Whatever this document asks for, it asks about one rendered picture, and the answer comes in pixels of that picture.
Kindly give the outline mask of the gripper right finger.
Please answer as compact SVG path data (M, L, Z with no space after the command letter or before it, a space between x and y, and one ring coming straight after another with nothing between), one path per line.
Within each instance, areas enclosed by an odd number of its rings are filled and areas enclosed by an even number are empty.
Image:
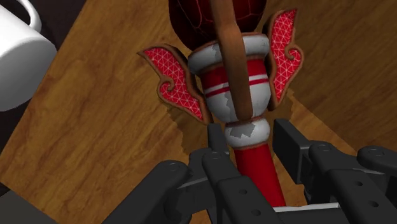
M310 205L336 200L350 224L397 224L397 152L365 146L348 155L274 120L272 146Z

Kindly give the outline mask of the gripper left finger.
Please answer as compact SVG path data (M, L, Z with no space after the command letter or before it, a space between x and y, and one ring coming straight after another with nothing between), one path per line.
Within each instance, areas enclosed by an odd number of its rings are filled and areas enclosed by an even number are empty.
M211 224L276 224L272 206L230 160L221 127L207 133L208 146L188 164L158 163L102 224L190 224L203 210Z

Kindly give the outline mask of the red white winged sceptre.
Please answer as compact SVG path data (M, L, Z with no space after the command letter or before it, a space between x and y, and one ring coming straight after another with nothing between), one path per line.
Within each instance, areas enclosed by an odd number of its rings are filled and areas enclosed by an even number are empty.
M284 206L264 114L280 105L303 64L296 10L274 13L257 32L267 0L167 1L172 28L190 54L168 44L140 51L160 78L159 98L202 123L223 122L239 172L271 206Z

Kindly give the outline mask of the wooden table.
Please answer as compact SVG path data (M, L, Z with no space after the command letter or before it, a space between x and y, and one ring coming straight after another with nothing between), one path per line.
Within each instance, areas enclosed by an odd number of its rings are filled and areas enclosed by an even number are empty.
M397 0L268 0L296 8L305 60L276 111L344 151L397 150ZM59 224L101 224L158 162L187 161L204 125L164 105L138 51L175 35L167 0L86 0L26 108L0 115L0 181Z

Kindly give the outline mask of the white mug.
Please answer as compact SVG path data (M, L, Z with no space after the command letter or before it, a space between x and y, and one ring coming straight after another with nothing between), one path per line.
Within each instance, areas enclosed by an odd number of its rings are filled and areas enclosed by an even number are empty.
M42 23L29 0L15 0L29 14L26 24L0 5L0 111L13 109L34 95L57 54L41 35Z

